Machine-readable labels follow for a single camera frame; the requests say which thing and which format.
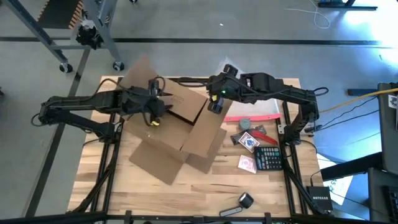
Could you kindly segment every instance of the black wheel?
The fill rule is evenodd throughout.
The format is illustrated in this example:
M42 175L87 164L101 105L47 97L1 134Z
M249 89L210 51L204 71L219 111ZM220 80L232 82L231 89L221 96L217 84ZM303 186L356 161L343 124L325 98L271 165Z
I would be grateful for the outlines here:
M118 72L123 71L124 70L123 62L119 62L119 63L113 62L113 69L115 69Z
M70 73L73 70L73 67L70 64L68 64L67 70L65 71L65 67L60 65L60 70L61 70L61 72L64 72L64 73Z

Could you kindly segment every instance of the concrete floor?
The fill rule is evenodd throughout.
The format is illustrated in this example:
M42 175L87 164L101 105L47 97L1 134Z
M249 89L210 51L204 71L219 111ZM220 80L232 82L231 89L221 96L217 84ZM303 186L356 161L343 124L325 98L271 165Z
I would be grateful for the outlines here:
M44 2L22 1L34 17ZM394 0L384 0L375 12L321 9L332 23L324 30L313 25L312 14L283 10L287 7L312 10L310 2L304 0L140 0L138 5L120 0L112 32L114 37L383 40L391 45L397 34L386 27L386 17L397 16L396 5ZM5 6L0 6L0 20L7 21L0 24L0 37L32 36ZM69 30L48 32L58 37L70 35ZM398 81L398 51L395 49L249 44L117 46L127 68L141 55L147 55L158 73L165 76L208 76L228 57L245 72L264 71L275 77L298 77L302 88L307 89L327 86L329 94L318 99L320 110L351 99L345 94L347 88L375 88L379 82ZM59 72L58 62L40 43L0 42L0 52L0 85L6 93L0 104L0 218L13 218L24 212L55 129L32 127L29 119L39 110L41 102L50 96L68 93L74 73ZM65 54L76 69L82 51L65 51ZM112 62L106 50L92 50L76 95L92 94L102 75L115 74ZM170 66L175 62L180 66ZM322 114L319 124L352 106ZM372 101L346 117L376 108L377 101ZM320 131L315 142L323 155L348 161L380 151L378 132L379 117L372 114ZM358 141L373 134L376 135ZM82 131L65 128L38 215L65 212L84 138ZM353 179L348 198L360 202L367 199L367 191L359 190L363 180L366 181L366 176L358 175ZM364 207L347 200L337 208L369 218Z

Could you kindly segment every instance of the black calculator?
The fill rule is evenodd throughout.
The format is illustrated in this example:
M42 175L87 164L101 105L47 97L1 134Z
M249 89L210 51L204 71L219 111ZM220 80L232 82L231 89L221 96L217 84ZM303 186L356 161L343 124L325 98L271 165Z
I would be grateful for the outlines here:
M282 155L278 147L254 147L257 170L282 170Z

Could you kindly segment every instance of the open cardboard box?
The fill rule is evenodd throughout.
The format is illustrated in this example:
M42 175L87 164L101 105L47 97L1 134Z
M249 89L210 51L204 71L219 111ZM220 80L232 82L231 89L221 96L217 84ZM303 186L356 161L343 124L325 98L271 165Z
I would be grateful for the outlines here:
M120 85L147 88L148 81L157 75L149 60L141 58ZM226 135L220 127L232 102L225 100L221 114L214 114L207 110L207 97L169 79L165 79L164 91L173 95L161 99L173 107L160 118L160 126L148 127L142 116L136 115L125 122L124 130L143 140L130 161L166 184L172 184L184 163L209 172Z

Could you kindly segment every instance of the wooden tabletop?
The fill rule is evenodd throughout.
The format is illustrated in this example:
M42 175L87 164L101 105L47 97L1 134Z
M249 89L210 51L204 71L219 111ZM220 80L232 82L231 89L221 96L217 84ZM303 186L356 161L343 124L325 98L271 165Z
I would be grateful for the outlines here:
M105 78L118 79L117 77L102 77L102 79ZM287 85L300 87L298 78L285 78L284 82ZM114 88L115 84L106 82L100 91ZM204 89L194 88L193 90L206 94ZM278 105L282 115L282 124L284 124L282 102L278 101ZM290 118L293 120L298 106L289 103L289 111ZM107 122L109 115L94 111L91 119ZM274 120L252 123L253 126L260 124L266 128L267 135L277 139ZM141 140L123 131L109 214L124 215L126 210L131 210L133 215L218 216L219 211L236 206L238 197L243 192L248 192L255 199L255 203L249 209L234 216L263 217L264 212L270 212L272 217L289 217L283 171L258 171L257 174L252 174L238 169L240 155L252 155L242 146L233 146L229 138L230 135L239 132L237 122L223 123L222 128L227 130L227 135L210 172L204 174L184 164L173 185L164 184L129 161L130 155ZM94 134L87 134L86 141L95 138ZM308 137L302 139L313 141ZM296 148L303 184L306 186L310 184L310 176L319 171L315 149L305 142ZM100 142L87 144L83 148L70 197L69 210L76 208L94 186L102 150L103 144ZM323 185L320 173L314 175L313 181L314 185ZM294 184L292 186L295 208L297 212L300 212L297 189ZM102 208L103 192L102 189L98 208Z

